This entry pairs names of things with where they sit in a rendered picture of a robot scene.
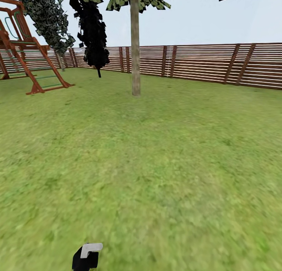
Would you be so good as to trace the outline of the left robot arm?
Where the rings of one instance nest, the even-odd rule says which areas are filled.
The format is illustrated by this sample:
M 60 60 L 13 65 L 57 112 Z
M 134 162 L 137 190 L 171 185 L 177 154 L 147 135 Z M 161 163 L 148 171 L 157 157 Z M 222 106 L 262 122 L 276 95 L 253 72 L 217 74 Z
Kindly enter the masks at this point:
M 85 243 L 73 256 L 72 269 L 74 271 L 90 271 L 98 266 L 98 250 L 102 243 Z

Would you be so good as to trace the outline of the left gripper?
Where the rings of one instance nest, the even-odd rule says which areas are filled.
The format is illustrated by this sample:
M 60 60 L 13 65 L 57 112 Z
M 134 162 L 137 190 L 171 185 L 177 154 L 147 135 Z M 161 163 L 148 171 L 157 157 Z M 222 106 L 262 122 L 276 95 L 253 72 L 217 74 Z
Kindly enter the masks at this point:
M 81 250 L 82 247 L 73 256 L 72 269 L 83 266 L 87 271 L 90 271 L 90 268 L 96 268 L 98 266 L 98 251 L 90 251 L 87 258 L 80 258 Z

